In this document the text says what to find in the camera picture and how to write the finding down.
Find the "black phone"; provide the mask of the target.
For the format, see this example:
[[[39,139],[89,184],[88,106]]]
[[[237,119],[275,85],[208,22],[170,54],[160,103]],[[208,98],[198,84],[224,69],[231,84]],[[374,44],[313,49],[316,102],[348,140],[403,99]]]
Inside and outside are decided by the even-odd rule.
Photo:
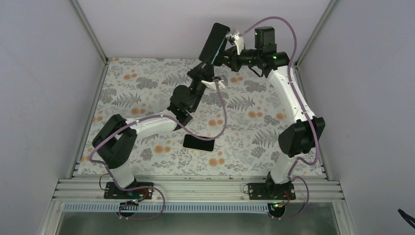
[[[207,64],[214,64],[219,54],[225,49],[226,36],[230,28],[220,23],[214,23],[205,45],[199,55],[199,60]]]

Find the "phone with pink case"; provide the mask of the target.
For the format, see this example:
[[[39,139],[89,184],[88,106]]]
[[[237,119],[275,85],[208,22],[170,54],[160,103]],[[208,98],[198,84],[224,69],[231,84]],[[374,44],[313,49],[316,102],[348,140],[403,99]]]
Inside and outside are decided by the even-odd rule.
[[[209,141],[201,140],[190,134],[186,134],[184,136],[184,140],[183,140],[184,148],[204,151],[204,152],[213,152],[214,146],[215,146],[215,140],[209,140]]]

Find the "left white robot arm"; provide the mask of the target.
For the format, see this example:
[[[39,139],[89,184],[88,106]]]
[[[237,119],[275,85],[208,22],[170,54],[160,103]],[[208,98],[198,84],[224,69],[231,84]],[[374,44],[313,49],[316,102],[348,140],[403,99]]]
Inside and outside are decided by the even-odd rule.
[[[166,110],[137,119],[113,115],[93,139],[90,161],[93,161],[94,153],[101,157],[99,163],[105,166],[123,198],[136,193],[136,179],[127,163],[136,140],[184,129],[192,120],[191,113],[197,110],[207,85],[218,87],[213,65],[200,63],[187,76],[191,78],[191,84],[174,89]]]

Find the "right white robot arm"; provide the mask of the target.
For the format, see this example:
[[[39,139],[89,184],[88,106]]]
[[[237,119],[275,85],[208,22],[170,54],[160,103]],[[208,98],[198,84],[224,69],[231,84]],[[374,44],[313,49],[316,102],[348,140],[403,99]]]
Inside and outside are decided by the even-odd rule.
[[[279,157],[274,168],[268,172],[264,183],[259,184],[270,199],[278,199],[285,191],[290,192],[292,171],[298,162],[315,165],[319,159],[318,140],[325,128],[322,117],[316,117],[300,92],[294,71],[286,52],[278,52],[275,30],[271,26],[254,30],[254,48],[246,49],[242,35],[229,32],[225,40],[231,48],[223,49],[216,59],[217,65],[226,65],[233,71],[242,66],[257,67],[269,79],[282,102],[290,126],[278,136],[283,157]]]

